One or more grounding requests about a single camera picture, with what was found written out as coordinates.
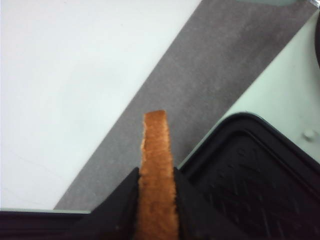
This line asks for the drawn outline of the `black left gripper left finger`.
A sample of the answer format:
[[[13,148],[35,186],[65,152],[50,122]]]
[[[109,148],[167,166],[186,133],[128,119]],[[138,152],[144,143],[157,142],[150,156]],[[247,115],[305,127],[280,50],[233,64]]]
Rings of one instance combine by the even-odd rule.
[[[135,231],[139,169],[135,167],[119,186],[72,228],[79,240],[131,240]]]

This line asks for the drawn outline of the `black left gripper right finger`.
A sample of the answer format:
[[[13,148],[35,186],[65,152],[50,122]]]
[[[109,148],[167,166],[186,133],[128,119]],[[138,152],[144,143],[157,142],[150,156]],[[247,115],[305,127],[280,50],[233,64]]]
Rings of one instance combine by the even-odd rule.
[[[212,211],[203,197],[183,174],[174,168],[176,205],[181,240],[224,240],[223,230],[216,225]]]

